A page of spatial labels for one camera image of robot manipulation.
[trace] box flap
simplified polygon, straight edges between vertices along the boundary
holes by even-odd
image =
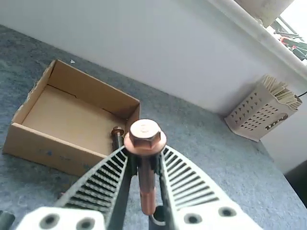
[[[122,91],[57,60],[48,84],[124,119],[140,103]]]
[[[105,156],[12,123],[3,152],[81,176]]]
[[[52,73],[54,64],[55,64],[55,61],[52,61],[49,67],[45,69],[41,79],[38,82],[36,82],[33,89],[28,93],[28,96],[25,102],[16,111],[12,119],[12,122],[21,124],[24,121],[24,119],[26,118],[30,110],[32,109],[33,105],[36,103],[38,97],[44,90],[44,87],[46,86],[48,79]]]

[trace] window sill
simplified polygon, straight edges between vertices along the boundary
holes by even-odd
[[[222,12],[229,20],[237,24],[253,39],[261,43],[285,65],[307,80],[307,67],[281,42],[274,38],[260,23],[250,16],[235,1],[207,0]]]

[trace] bolt head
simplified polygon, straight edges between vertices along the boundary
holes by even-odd
[[[130,127],[130,140],[135,148],[151,150],[161,140],[159,125],[149,119],[141,119]]]
[[[116,133],[120,133],[120,135],[122,136],[124,134],[124,130],[120,126],[115,126],[111,131],[111,135],[114,135]]]

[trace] screw hole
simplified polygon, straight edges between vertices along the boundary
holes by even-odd
[[[219,209],[219,214],[221,217],[234,217],[236,215],[236,211],[230,207],[221,207]]]
[[[198,224],[202,222],[202,218],[200,215],[195,213],[188,213],[184,216],[184,221],[187,224]]]
[[[39,223],[42,229],[51,229],[58,224],[59,216],[57,214],[49,214],[45,216]]]
[[[78,222],[77,230],[91,230],[94,225],[95,220],[93,218],[84,218]]]

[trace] white wall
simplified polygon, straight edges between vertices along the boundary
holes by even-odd
[[[206,0],[0,0],[0,5],[0,24],[215,113],[228,114],[267,73],[297,93],[307,90],[306,80]],[[303,110],[264,139],[283,172],[307,159],[307,142],[294,136],[307,130]],[[277,148],[279,139],[296,143]]]

